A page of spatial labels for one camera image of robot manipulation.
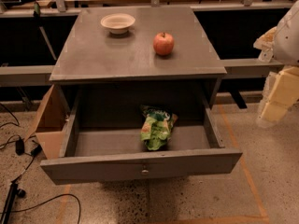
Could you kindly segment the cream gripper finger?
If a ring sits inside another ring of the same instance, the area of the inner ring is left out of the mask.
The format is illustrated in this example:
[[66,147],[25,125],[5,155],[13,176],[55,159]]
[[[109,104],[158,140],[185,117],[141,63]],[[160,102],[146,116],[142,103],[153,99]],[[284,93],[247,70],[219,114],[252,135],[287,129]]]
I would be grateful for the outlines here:
[[266,33],[261,35],[253,43],[253,47],[259,49],[260,55],[258,60],[263,63],[270,63],[273,57],[274,36],[277,27],[269,29]]
[[278,124],[299,100],[299,67],[285,66],[278,73],[270,72],[259,103],[257,125],[262,128]]

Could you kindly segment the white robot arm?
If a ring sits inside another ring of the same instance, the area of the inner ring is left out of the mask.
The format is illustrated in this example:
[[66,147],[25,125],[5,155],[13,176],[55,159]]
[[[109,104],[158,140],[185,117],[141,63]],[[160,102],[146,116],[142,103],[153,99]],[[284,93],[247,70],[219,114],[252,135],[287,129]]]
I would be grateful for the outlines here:
[[260,62],[274,59],[284,65],[278,73],[270,72],[264,84],[257,124],[268,128],[278,124],[299,100],[299,1],[253,47],[261,51]]

